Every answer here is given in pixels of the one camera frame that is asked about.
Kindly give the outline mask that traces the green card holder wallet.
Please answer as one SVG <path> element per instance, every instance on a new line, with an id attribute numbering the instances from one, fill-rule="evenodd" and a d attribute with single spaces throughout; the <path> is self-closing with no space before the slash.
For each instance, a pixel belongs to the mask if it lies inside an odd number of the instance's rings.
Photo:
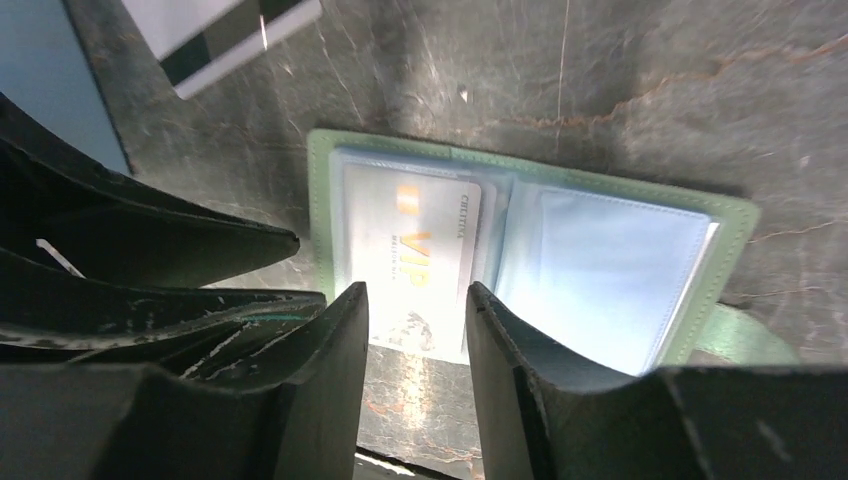
<path id="1" fill-rule="evenodd" d="M 720 304 L 759 221 L 753 203 L 715 193 L 515 157 L 315 129 L 307 138 L 311 238 L 319 285 L 355 282 L 345 242 L 343 169 L 377 166 L 480 186 L 471 279 L 519 318 L 603 366 L 640 376 L 694 351 L 733 364 L 793 364 L 759 321 Z"/>

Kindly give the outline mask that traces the silver VIP card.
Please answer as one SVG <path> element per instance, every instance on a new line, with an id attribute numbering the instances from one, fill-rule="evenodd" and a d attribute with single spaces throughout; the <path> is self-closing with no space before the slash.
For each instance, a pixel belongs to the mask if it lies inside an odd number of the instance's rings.
<path id="1" fill-rule="evenodd" d="M 366 283 L 371 340 L 460 362 L 460 290 L 470 283 L 479 185 L 350 164 L 343 169 L 349 273 Z"/>

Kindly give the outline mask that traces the blue three-compartment organizer tray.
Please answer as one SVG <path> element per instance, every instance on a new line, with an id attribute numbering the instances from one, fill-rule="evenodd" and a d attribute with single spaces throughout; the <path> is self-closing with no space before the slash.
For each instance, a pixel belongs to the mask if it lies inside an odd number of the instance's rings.
<path id="1" fill-rule="evenodd" d="M 1 92 L 67 144 L 131 173 L 64 1 L 1 2 Z"/>

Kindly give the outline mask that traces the silver magnetic stripe card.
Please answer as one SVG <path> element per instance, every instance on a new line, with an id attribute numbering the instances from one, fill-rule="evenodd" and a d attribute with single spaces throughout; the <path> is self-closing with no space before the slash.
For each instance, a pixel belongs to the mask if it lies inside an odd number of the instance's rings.
<path id="1" fill-rule="evenodd" d="M 126 0 L 181 99 L 189 99 L 322 13 L 319 0 Z"/>

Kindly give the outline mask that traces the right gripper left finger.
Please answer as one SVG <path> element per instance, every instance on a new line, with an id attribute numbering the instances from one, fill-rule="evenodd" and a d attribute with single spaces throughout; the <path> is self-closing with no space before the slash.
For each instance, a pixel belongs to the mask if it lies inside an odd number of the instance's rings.
<path id="1" fill-rule="evenodd" d="M 368 292 L 283 332 L 246 325 L 182 374 L 153 364 L 1 369 L 5 479 L 350 479 Z"/>

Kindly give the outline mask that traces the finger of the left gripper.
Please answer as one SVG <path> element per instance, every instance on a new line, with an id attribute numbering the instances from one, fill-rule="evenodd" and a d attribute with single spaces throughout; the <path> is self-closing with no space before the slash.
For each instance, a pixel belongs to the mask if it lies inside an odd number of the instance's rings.
<path id="1" fill-rule="evenodd" d="M 1 253 L 1 378 L 54 381 L 85 367 L 153 364 L 179 378 L 285 375 L 273 353 L 318 316 L 321 293 L 131 287 Z"/>
<path id="2" fill-rule="evenodd" d="M 117 173 L 1 98 L 1 246 L 52 268 L 42 239 L 83 276 L 201 287 L 294 256 L 285 228 L 220 213 Z"/>

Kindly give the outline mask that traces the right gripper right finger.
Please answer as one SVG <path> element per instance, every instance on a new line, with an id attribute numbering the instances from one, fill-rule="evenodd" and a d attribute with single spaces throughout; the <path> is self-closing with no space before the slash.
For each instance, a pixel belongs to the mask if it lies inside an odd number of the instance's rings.
<path id="1" fill-rule="evenodd" d="M 558 344 L 484 285 L 466 327 L 489 479 L 843 479 L 847 372 L 663 367 L 631 377 Z"/>

